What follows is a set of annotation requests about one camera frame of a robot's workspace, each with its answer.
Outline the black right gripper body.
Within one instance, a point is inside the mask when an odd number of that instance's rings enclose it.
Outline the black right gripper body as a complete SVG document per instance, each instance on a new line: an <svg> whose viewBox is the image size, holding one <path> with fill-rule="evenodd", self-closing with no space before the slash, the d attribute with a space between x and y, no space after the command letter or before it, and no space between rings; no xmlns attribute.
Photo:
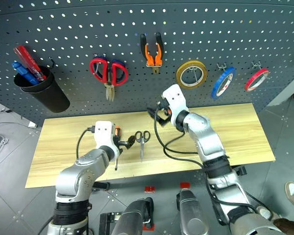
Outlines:
<svg viewBox="0 0 294 235"><path fill-rule="evenodd" d="M171 119L172 111L166 98L162 97L160 101L157 102L157 108L158 110L164 111L164 114L168 117L167 120Z"/></svg>

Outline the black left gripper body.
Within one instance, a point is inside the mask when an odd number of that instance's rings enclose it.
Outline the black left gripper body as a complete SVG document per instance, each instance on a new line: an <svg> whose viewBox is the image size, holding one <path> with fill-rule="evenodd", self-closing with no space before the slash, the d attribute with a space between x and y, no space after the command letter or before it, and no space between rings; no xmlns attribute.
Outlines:
<svg viewBox="0 0 294 235"><path fill-rule="evenodd" d="M122 147L126 147L127 146L127 141L122 141L120 136L114 135L113 136L113 143L117 148L117 152L118 152L118 157L120 156L120 154L122 154L123 149Z"/></svg>

